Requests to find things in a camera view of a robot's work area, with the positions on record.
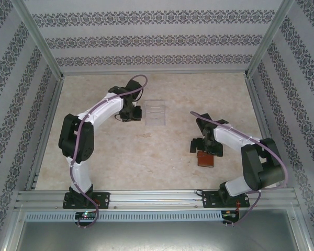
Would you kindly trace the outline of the brown leather card holder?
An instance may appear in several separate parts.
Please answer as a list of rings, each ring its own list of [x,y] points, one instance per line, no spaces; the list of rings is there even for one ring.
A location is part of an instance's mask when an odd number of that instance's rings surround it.
[[[214,167],[214,155],[203,152],[203,151],[198,151],[197,152],[197,166],[213,168]]]

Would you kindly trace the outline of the clear acrylic card stand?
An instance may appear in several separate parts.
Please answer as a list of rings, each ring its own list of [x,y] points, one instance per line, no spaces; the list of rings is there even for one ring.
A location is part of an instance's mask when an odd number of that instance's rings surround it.
[[[165,126],[166,125],[166,105],[165,100],[145,100],[145,125]]]

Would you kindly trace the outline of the grey metal panel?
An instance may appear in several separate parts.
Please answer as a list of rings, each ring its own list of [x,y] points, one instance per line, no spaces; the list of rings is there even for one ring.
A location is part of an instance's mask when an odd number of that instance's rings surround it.
[[[219,222],[110,222],[24,226],[17,251],[298,251],[290,231],[247,230]]]

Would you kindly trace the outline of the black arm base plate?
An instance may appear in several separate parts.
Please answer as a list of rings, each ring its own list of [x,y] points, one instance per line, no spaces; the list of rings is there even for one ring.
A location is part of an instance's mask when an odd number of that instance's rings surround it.
[[[99,209],[108,209],[109,197],[110,193],[108,192],[92,193],[92,200],[97,204]],[[95,209],[92,202],[87,200],[84,196],[82,198],[83,201],[78,201],[71,193],[67,192],[63,200],[63,209]]]
[[[204,208],[249,208],[250,202],[246,194],[232,197],[221,195],[219,191],[203,191],[202,201]]]

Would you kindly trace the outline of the aluminium side rail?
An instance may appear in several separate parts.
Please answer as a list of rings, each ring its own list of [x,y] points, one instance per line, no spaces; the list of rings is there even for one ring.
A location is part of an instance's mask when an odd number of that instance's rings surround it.
[[[53,90],[45,121],[43,123],[39,141],[36,147],[36,151],[31,162],[30,172],[27,176],[27,182],[24,188],[24,190],[26,191],[30,191],[33,189],[35,177],[40,171],[64,80],[65,77],[62,76],[61,79],[57,81],[56,86]]]
[[[271,134],[270,134],[270,131],[269,131],[268,126],[266,124],[264,112],[262,110],[259,98],[256,94],[253,81],[249,77],[247,77],[246,75],[244,75],[244,80],[245,80],[245,83],[246,83],[246,86],[247,86],[247,89],[249,92],[250,100],[251,100],[251,103],[252,103],[252,106],[254,109],[257,123],[258,123],[259,128],[260,128],[261,136],[263,138],[269,138],[269,137],[271,137]],[[287,182],[288,182],[287,168],[286,168],[285,164],[283,163],[283,161],[281,160],[281,158],[279,156],[277,158],[278,158],[277,161],[281,164],[284,179],[283,179],[283,181],[280,181],[278,183],[279,185],[276,186],[275,188],[267,187],[267,188],[263,188],[263,190],[276,190],[276,189],[281,189],[281,188],[287,187]]]

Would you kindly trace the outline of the long aluminium mounting rail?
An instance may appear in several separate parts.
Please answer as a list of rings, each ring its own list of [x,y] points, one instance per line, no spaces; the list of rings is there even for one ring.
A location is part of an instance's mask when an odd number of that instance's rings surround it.
[[[20,191],[15,210],[60,211],[65,191]],[[110,191],[109,211],[185,211],[205,210],[203,201],[194,190],[113,190]],[[294,189],[263,190],[255,209],[289,209],[299,207]]]

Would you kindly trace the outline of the aluminium frame post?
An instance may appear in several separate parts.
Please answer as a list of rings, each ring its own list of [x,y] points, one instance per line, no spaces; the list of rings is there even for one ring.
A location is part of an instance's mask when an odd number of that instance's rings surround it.
[[[273,38],[275,37],[280,25],[288,14],[290,8],[292,7],[295,0],[282,0],[275,16],[272,19],[258,49],[256,50],[248,68],[245,70],[244,77],[249,79],[252,76],[259,65],[261,59],[263,58],[267,48],[271,44]]]
[[[63,73],[60,70],[60,67],[53,56],[45,38],[40,32],[32,14],[28,10],[24,0],[11,0],[13,7],[18,13],[19,17],[25,24],[27,30],[29,31],[32,39],[34,40],[36,46],[39,48],[43,57],[45,58],[47,64],[51,68],[52,73],[57,79],[62,79]]]

